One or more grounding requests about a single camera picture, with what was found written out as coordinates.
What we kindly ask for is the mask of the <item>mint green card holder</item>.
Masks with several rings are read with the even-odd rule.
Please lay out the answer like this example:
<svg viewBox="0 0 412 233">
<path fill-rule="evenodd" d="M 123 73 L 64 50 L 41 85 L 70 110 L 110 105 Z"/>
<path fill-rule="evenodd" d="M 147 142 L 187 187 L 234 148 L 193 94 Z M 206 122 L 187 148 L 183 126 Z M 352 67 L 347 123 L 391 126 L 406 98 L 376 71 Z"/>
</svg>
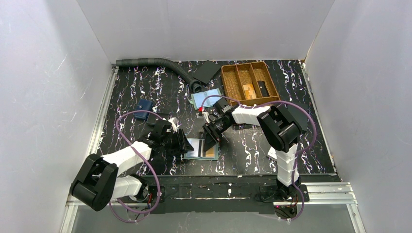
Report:
<svg viewBox="0 0 412 233">
<path fill-rule="evenodd" d="M 186 160 L 210 160 L 205 158 L 205 152 L 204 151 L 204 139 L 198 139 L 198 138 L 189 138 L 188 141 L 190 144 L 193 146 L 194 151 L 192 152 L 187 152 L 186 154 L 183 155 L 183 158 Z"/>
</svg>

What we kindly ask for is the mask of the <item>black VIP credit card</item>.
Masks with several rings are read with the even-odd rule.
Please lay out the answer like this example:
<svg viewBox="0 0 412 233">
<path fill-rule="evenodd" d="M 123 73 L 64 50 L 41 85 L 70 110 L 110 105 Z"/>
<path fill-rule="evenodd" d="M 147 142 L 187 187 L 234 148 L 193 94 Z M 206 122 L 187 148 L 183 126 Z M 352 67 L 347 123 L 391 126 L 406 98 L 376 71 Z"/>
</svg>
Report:
<svg viewBox="0 0 412 233">
<path fill-rule="evenodd" d="M 260 88 L 262 96 L 263 97 L 269 97 L 270 95 L 269 95 L 268 89 L 266 87 L 265 81 L 257 81 L 257 83 L 258 83 L 258 86 Z"/>
</svg>

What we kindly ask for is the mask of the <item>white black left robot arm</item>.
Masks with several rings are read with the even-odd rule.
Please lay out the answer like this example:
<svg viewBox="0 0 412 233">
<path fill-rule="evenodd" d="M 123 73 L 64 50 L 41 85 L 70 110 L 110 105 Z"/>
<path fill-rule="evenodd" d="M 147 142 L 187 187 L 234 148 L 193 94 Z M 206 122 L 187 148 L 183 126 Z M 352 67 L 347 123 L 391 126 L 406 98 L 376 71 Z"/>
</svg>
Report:
<svg viewBox="0 0 412 233">
<path fill-rule="evenodd" d="M 174 119 L 159 119 L 153 129 L 130 146 L 107 155 L 86 157 L 71 184 L 69 193 L 95 211 L 102 210 L 111 200 L 127 196 L 138 201 L 150 197 L 147 183 L 137 175 L 122 174 L 149 160 L 152 150 L 160 149 L 177 156 L 194 151 Z"/>
</svg>

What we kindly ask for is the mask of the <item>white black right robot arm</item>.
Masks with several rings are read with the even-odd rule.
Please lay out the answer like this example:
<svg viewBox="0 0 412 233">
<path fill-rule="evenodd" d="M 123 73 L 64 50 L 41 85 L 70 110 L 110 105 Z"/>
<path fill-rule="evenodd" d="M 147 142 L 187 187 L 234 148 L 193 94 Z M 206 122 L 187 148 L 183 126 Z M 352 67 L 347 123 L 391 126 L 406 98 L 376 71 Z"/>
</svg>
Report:
<svg viewBox="0 0 412 233">
<path fill-rule="evenodd" d="M 218 112 L 215 120 L 203 125 L 205 149 L 218 144 L 222 134 L 233 125 L 249 124 L 262 129 L 266 140 L 277 155 L 277 191 L 284 196 L 290 196 L 299 189 L 299 173 L 297 171 L 297 156 L 313 146 L 298 151 L 297 146 L 311 124 L 312 132 L 316 126 L 301 106 L 282 100 L 275 100 L 258 106 L 231 106 L 225 97 L 215 104 Z"/>
</svg>

